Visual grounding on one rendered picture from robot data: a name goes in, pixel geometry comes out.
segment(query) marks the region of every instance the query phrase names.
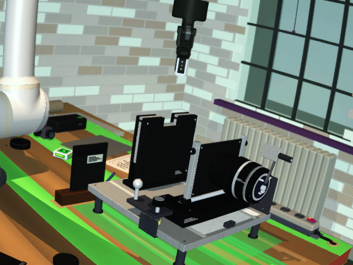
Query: window pane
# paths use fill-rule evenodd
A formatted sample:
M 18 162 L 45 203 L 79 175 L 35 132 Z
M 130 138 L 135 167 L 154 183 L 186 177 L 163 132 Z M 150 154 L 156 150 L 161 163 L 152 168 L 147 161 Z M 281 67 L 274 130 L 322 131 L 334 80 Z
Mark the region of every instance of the window pane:
M 273 28 L 275 26 L 278 0 L 254 1 L 250 22 Z
M 311 40 L 304 78 L 332 86 L 338 47 Z
M 258 107 L 263 99 L 267 71 L 250 66 L 244 101 Z
M 298 80 L 272 73 L 266 109 L 291 117 Z
M 311 37 L 339 43 L 343 4 L 316 0 Z
M 256 28 L 250 62 L 268 67 L 273 33 L 270 29 Z
M 346 28 L 346 36 L 344 40 L 344 45 L 353 47 L 353 7 L 349 7 L 348 11 L 348 21 L 347 21 L 347 28 Z
M 328 131 L 341 136 L 344 136 L 345 130 L 353 131 L 353 119 L 348 117 L 349 109 L 352 108 L 353 97 L 337 92 L 333 101 Z
M 353 69 L 353 51 L 343 49 L 340 73 L 338 75 L 338 82 L 337 82 L 338 89 L 353 93 L 352 69 Z
M 296 120 L 324 128 L 330 90 L 303 82 Z
M 274 69 L 299 76 L 305 39 L 279 33 L 276 45 Z
M 284 0 L 281 13 L 280 29 L 293 31 L 294 22 L 296 20 L 297 1 Z M 309 17 L 310 1 L 299 0 L 298 13 L 295 31 L 298 34 L 305 35 L 307 32 L 307 24 Z

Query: radiator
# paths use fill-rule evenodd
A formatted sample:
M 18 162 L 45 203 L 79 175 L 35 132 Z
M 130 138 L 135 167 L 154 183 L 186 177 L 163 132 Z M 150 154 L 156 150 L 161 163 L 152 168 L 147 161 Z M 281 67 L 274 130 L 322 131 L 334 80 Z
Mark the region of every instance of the radiator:
M 260 156 L 265 143 L 281 148 L 292 163 L 277 160 L 272 175 L 278 178 L 274 202 L 304 216 L 320 219 L 337 155 L 240 118 L 226 118 L 221 141 L 248 137 L 244 157 L 269 168 Z

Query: green box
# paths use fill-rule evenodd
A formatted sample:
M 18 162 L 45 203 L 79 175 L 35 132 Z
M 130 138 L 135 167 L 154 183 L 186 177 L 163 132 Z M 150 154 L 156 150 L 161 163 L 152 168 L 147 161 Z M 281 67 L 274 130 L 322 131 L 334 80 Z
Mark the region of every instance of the green box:
M 66 149 L 66 148 L 59 148 L 54 151 L 53 156 L 64 159 L 64 160 L 68 160 L 69 158 L 72 157 L 72 150 Z

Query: white ball knob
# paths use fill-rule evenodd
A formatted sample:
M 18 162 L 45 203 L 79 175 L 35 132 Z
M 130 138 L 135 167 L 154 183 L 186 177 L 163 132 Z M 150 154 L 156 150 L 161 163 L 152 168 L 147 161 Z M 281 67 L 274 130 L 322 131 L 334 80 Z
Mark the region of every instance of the white ball knob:
M 132 182 L 132 185 L 135 189 L 141 189 L 142 188 L 142 185 L 143 185 L 143 182 L 142 180 L 140 180 L 139 178 L 136 178 L 133 182 Z

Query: wooden base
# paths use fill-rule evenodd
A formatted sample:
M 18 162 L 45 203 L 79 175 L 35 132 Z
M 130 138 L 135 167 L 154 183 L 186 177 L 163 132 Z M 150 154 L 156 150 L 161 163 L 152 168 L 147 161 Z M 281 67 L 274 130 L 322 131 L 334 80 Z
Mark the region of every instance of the wooden base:
M 55 201 L 61 206 L 91 202 L 95 199 L 95 195 L 87 189 L 77 192 L 70 192 L 70 189 L 57 189 L 55 191 Z

